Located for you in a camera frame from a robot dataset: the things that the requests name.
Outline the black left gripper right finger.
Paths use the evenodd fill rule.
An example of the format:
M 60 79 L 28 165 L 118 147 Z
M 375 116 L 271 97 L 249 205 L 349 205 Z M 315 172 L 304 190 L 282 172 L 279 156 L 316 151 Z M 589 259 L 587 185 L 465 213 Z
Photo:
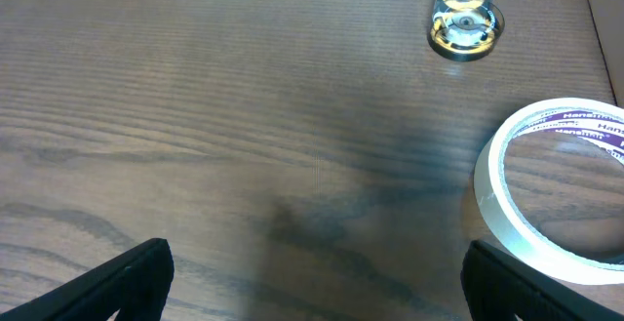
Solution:
M 623 321 L 482 240 L 471 242 L 460 280 L 474 321 Z

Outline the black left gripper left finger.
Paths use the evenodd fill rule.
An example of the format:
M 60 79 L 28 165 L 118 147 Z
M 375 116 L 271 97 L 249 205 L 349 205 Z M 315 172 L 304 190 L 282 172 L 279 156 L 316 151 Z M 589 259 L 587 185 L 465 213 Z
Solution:
M 4 321 L 159 321 L 174 279 L 170 245 L 149 239 L 51 292 L 1 314 Z

